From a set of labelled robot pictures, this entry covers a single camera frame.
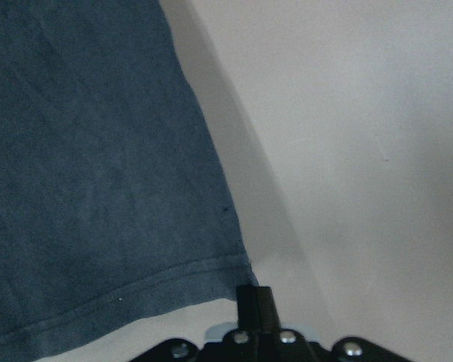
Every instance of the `silver bolt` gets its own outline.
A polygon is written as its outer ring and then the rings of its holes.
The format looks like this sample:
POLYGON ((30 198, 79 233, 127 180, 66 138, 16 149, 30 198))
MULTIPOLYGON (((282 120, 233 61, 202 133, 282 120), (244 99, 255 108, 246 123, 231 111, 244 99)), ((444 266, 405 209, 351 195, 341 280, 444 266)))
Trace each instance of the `silver bolt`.
POLYGON ((244 343, 247 343, 250 340, 250 337, 248 337, 248 333, 246 333, 245 331, 240 331, 233 334, 233 340, 236 344, 242 345, 244 343))
POLYGON ((344 352, 351 357, 360 356, 362 354, 362 348, 355 342, 346 342, 344 344, 344 352))
POLYGON ((297 340, 297 337, 295 336, 294 332, 291 332, 290 330, 284 330, 280 332, 280 340, 282 343, 294 343, 297 340))
POLYGON ((190 350, 186 343, 181 343, 180 345, 174 345, 171 347, 171 354, 174 358, 183 358, 190 354, 190 350))

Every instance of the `screw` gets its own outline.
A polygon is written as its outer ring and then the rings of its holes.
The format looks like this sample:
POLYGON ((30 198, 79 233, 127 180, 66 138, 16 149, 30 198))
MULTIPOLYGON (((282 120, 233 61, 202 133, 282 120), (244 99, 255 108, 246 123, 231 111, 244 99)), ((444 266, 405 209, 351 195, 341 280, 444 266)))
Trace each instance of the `screw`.
POLYGON ((297 340, 294 332, 290 330, 284 330, 280 332, 280 340, 282 343, 294 343, 297 340))
POLYGON ((362 354, 362 348, 356 342, 346 342, 344 344, 344 352, 351 357, 360 356, 362 354))
POLYGON ((233 340, 236 344, 242 345, 244 343, 247 343, 250 340, 250 337, 248 337, 248 333, 246 333, 245 331, 240 331, 233 334, 233 340))
POLYGON ((188 350, 186 343, 181 343, 180 345, 171 347, 171 354, 174 358, 183 358, 190 354, 190 351, 188 350))

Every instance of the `dark blue fabric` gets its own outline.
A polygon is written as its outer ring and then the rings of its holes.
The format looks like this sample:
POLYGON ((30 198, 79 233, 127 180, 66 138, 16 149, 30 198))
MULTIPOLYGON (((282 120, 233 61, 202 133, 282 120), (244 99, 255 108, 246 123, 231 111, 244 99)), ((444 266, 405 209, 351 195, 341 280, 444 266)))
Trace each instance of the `dark blue fabric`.
POLYGON ((0 360, 251 282, 159 4, 0 1, 0 360))

